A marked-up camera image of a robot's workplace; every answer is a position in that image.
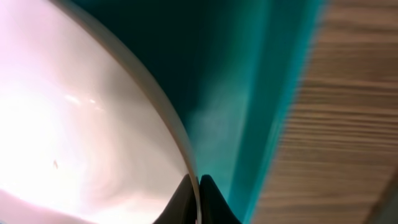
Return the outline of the pink plate with rice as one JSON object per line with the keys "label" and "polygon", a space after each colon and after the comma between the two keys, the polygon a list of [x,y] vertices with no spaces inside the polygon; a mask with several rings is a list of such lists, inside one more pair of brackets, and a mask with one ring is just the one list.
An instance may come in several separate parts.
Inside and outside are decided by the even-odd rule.
{"label": "pink plate with rice", "polygon": [[70,1],[1,2],[1,222],[154,223],[185,128],[141,61]]}

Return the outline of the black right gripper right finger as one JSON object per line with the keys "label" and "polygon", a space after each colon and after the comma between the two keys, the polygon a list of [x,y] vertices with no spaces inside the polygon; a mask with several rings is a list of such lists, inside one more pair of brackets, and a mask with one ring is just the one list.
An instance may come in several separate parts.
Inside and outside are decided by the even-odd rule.
{"label": "black right gripper right finger", "polygon": [[202,224],[241,224],[210,175],[200,181]]}

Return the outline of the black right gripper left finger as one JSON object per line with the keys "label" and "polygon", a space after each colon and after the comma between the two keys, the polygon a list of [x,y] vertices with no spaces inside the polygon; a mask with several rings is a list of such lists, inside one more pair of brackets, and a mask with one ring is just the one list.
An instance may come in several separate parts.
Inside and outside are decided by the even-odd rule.
{"label": "black right gripper left finger", "polygon": [[183,177],[154,224],[196,224],[197,204],[190,176]]}

